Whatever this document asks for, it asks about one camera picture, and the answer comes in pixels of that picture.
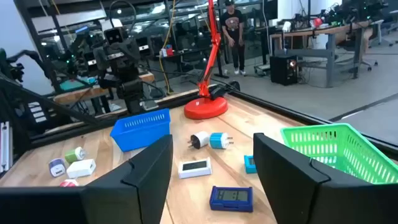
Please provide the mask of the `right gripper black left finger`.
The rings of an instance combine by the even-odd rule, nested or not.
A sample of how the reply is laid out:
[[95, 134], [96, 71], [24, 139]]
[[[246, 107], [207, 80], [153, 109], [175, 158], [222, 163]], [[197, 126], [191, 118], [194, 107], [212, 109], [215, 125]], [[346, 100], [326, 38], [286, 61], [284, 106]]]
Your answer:
[[172, 171], [167, 134], [78, 187], [3, 187], [1, 223], [159, 223]]

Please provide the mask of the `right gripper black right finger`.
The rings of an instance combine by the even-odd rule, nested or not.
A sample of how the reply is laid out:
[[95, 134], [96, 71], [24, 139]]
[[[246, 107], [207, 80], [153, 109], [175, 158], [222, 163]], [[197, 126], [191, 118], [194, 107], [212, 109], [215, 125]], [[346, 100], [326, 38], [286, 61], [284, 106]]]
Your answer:
[[253, 155], [277, 223], [397, 223], [397, 184], [371, 184], [262, 133]]

